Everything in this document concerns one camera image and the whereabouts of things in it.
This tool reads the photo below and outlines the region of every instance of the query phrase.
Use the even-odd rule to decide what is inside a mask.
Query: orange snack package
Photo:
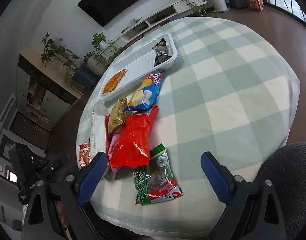
[[[255,10],[258,12],[263,11],[263,7],[261,6],[261,3],[259,0],[249,0],[249,5],[251,10]]]
[[[137,167],[147,165],[150,159],[148,137],[158,106],[140,111],[126,118],[120,138],[113,148],[109,166]]]
[[[112,76],[111,79],[106,83],[102,94],[112,92],[116,88],[126,71],[126,69],[122,69],[120,72]]]

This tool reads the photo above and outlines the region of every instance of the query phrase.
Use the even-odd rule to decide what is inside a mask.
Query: snack
[[[111,141],[111,145],[110,148],[108,150],[108,159],[111,160],[112,158],[112,154],[113,154],[113,149],[115,144],[118,142],[119,138],[120,138],[120,133],[122,132],[123,126],[120,125],[119,127],[116,128],[116,130],[113,132],[113,136],[112,136],[112,141]],[[116,173],[120,168],[115,168],[115,167],[111,167],[111,170],[113,172],[113,179],[115,179]]]
[[[163,75],[164,73],[149,74],[134,92],[124,111],[148,110],[157,99]]]
[[[137,112],[125,120],[120,138],[115,144],[109,166],[137,167],[147,165],[150,159],[148,137],[158,106],[148,111]]]
[[[126,71],[126,69],[122,69],[120,72],[112,76],[111,79],[106,83],[102,94],[112,92],[116,88]]]
[[[103,118],[106,118],[109,114],[104,103],[99,100],[94,106],[91,122],[89,151],[92,158],[94,158],[98,152],[107,152],[106,148],[109,148],[109,146],[107,146],[109,140],[106,137],[107,125],[106,122],[103,123]]]
[[[89,140],[86,143],[80,144],[80,167],[89,165],[92,160],[91,154],[89,152]]]
[[[173,200],[183,195],[171,172],[163,144],[151,150],[148,165],[133,168],[137,190],[135,204],[150,204]]]
[[[126,112],[123,112],[127,106],[127,97],[121,98],[113,106],[109,120],[108,120],[108,133],[111,133],[119,125],[124,123],[126,118]]]
[[[251,10],[255,10],[258,12],[263,11],[263,7],[260,3],[260,0],[249,0],[249,5]]]
[[[161,41],[153,47],[153,50],[156,52],[154,67],[160,65],[161,63],[172,57],[171,55],[168,55],[166,53],[166,49],[167,46],[165,39],[161,39]]]

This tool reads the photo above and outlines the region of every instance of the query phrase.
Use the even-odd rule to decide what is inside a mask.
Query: red snack bag
[[[261,6],[259,0],[249,0],[249,2],[250,2],[249,5],[250,5],[251,10],[255,10],[258,12],[263,11],[263,7]]]
[[[137,112],[126,118],[120,138],[115,144],[109,166],[137,167],[147,165],[150,159],[148,137],[158,106],[148,111]]]

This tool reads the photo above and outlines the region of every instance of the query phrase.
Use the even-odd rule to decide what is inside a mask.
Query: green and white tablecloth
[[[98,184],[91,203],[104,220],[155,237],[206,236],[224,210],[206,179],[200,157],[210,151],[234,174],[253,180],[261,163],[286,143],[300,82],[261,36],[233,21],[192,17],[173,21],[145,36],[117,59],[170,33],[178,50],[165,73],[150,147],[163,143],[184,195],[172,201],[135,205],[130,168],[115,181]],[[102,82],[80,118],[79,144],[90,136],[91,114]],[[105,103],[111,109],[112,102]]]

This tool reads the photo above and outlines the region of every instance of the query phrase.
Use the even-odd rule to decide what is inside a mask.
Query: gold snack bag
[[[126,112],[123,112],[123,111],[126,106],[127,106],[127,97],[121,98],[113,106],[109,120],[108,120],[108,124],[107,124],[109,133],[111,133],[118,126],[124,123],[125,118],[126,118]]]

